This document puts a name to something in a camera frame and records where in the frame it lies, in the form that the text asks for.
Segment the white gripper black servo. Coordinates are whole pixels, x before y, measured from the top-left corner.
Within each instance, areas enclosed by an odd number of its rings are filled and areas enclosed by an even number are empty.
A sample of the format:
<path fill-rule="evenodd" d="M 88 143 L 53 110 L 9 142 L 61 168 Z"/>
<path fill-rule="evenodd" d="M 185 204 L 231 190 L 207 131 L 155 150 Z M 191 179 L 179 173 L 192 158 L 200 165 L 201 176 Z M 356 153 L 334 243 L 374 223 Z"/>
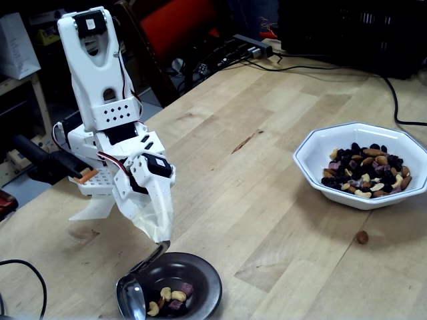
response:
<path fill-rule="evenodd" d="M 113 196 L 120 212 L 156 243 L 171 240 L 175 167 L 151 151 L 127 158 L 129 174 L 121 169 L 113 178 Z"/>

